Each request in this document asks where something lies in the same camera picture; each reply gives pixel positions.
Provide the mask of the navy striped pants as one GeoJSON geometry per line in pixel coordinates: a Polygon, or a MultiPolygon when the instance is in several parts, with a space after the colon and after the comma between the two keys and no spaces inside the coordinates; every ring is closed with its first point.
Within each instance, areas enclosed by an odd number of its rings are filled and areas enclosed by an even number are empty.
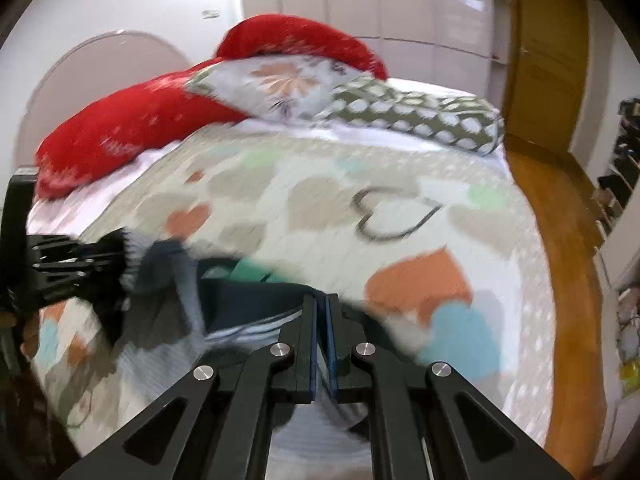
{"type": "Polygon", "coordinates": [[[330,297],[248,261],[198,259],[178,240],[118,230],[99,241],[116,255],[118,307],[97,308],[117,359],[161,375],[182,374],[208,352],[245,353],[274,341],[311,298],[320,346],[329,342],[330,297]]]}

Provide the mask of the long red pillow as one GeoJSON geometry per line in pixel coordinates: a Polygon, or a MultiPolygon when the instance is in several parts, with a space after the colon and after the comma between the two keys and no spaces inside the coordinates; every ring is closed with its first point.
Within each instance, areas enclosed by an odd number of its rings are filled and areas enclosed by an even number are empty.
{"type": "Polygon", "coordinates": [[[150,148],[183,140],[213,122],[236,124],[252,117],[183,85],[198,70],[260,54],[316,54],[388,78],[382,58],[346,32],[299,16],[252,16],[227,32],[213,58],[116,91],[62,122],[36,151],[36,196],[64,197],[150,148]]]}

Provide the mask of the heart patterned quilt bedspread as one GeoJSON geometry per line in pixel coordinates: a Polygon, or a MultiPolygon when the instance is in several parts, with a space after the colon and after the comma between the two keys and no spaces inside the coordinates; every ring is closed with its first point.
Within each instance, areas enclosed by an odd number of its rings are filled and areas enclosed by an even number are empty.
{"type": "Polygon", "coordinates": [[[208,126],[60,200],[32,234],[126,226],[239,261],[241,280],[334,292],[418,361],[450,363],[534,441],[553,398],[555,305],[520,188],[483,157],[370,130],[208,126]]]}

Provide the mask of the round pale headboard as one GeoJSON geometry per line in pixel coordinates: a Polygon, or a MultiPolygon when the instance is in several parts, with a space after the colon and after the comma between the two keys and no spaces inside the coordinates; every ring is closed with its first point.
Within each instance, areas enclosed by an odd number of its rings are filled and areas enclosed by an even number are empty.
{"type": "Polygon", "coordinates": [[[189,66],[179,49],[149,32],[121,29],[78,44],[52,65],[27,101],[12,167],[32,164],[41,141],[92,102],[189,66]]]}

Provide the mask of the white shelving unit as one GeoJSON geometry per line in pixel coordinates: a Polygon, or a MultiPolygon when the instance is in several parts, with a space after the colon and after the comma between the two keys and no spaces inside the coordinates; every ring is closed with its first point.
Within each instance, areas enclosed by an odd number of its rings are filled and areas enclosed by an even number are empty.
{"type": "Polygon", "coordinates": [[[602,244],[593,257],[602,292],[606,400],[639,389],[639,99],[618,106],[618,133],[592,194],[602,244]]]}

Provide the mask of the grey floral pillow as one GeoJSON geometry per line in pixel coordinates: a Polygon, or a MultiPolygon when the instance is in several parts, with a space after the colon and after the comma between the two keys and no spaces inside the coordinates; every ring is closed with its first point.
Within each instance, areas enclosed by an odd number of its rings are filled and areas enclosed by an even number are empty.
{"type": "Polygon", "coordinates": [[[314,55],[264,55],[199,70],[186,91],[215,100],[248,117],[272,122],[311,120],[332,101],[340,84],[362,73],[314,55]]]}

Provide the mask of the olive white patterned bolster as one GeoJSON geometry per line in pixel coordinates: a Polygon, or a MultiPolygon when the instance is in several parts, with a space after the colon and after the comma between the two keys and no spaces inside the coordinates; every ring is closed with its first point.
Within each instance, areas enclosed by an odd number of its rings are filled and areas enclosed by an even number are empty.
{"type": "Polygon", "coordinates": [[[330,104],[316,119],[408,134],[477,155],[493,153],[504,137],[498,108],[479,96],[402,91],[371,76],[334,88],[330,104]]]}

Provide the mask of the wooden door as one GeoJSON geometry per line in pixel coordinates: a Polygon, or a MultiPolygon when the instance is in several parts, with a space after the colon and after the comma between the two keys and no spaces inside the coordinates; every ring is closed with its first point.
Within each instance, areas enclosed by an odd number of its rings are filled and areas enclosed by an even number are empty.
{"type": "Polygon", "coordinates": [[[516,39],[506,132],[545,150],[570,147],[588,66],[587,0],[513,0],[516,39]]]}

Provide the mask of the glossy white wardrobe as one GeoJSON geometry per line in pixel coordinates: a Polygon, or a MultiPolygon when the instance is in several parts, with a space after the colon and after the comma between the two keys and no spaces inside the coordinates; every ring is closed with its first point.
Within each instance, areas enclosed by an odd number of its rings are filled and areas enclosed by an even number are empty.
{"type": "Polygon", "coordinates": [[[283,13],[347,32],[391,77],[471,92],[501,105],[510,0],[242,0],[245,16],[283,13]]]}

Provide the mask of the white wall switch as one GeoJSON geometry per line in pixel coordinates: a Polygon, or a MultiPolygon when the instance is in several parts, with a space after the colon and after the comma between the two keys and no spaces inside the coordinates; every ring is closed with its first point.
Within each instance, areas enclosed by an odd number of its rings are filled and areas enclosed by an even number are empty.
{"type": "Polygon", "coordinates": [[[215,18],[219,18],[220,13],[216,10],[204,10],[202,12],[202,18],[204,20],[214,20],[215,18]]]}

